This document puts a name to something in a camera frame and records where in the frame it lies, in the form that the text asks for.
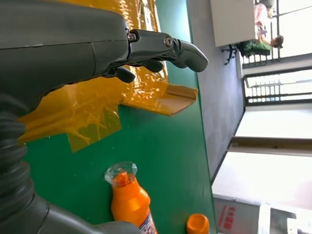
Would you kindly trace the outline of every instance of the yellow plastic film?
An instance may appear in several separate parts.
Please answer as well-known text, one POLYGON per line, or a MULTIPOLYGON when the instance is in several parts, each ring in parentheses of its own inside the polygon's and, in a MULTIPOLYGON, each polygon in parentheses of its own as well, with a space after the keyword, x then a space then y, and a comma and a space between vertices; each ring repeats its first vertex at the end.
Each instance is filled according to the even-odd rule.
MULTIPOLYGON (((159 31, 155 0, 64 0, 114 11, 130 29, 159 31)), ((118 105, 171 116, 193 103, 197 90, 168 83, 165 67, 151 73, 144 67, 128 67, 136 78, 130 84, 117 78, 95 78, 64 87, 44 97, 34 112, 21 118, 26 132, 22 142, 67 133, 73 152, 121 129, 118 105)))

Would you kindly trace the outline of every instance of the bottle cap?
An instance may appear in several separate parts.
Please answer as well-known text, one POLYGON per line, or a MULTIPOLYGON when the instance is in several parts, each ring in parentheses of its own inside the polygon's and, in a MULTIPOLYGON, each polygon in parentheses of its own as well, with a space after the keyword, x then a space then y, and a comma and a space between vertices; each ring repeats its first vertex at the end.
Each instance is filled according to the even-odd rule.
POLYGON ((119 162, 109 167, 104 178, 114 187, 120 188, 133 182, 137 171, 137 165, 133 162, 119 162))
POLYGON ((208 234, 209 222, 203 214, 192 214, 188 218, 186 228, 187 234, 208 234))

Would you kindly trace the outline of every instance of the black ribbed tube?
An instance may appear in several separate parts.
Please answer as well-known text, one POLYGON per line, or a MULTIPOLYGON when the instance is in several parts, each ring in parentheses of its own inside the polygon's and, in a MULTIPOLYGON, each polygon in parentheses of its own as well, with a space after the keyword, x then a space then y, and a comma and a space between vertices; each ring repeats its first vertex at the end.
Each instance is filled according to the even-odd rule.
POLYGON ((25 126, 2 107, 0 107, 0 221, 22 211, 34 195, 29 165, 22 162, 27 149, 18 142, 25 132, 25 126))

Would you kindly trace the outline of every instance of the green clothing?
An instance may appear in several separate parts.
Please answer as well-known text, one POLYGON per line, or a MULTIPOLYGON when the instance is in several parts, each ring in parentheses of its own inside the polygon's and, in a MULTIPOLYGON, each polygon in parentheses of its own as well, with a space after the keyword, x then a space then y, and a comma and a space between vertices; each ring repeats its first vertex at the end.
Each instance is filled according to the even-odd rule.
POLYGON ((264 50, 264 51, 271 51, 272 46, 267 45, 263 42, 258 42, 257 40, 248 40, 244 41, 244 50, 264 50))

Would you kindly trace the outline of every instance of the concrete floor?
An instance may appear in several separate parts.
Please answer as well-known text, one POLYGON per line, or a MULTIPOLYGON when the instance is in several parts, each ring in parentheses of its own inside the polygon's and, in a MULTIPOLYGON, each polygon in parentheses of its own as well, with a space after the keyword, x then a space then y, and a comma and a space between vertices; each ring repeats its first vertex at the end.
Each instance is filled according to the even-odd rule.
POLYGON ((243 113, 241 79, 237 78, 234 59, 224 66, 227 54, 215 47, 210 0, 189 0, 188 14, 193 42, 209 60, 209 67, 198 76, 212 177, 243 113))

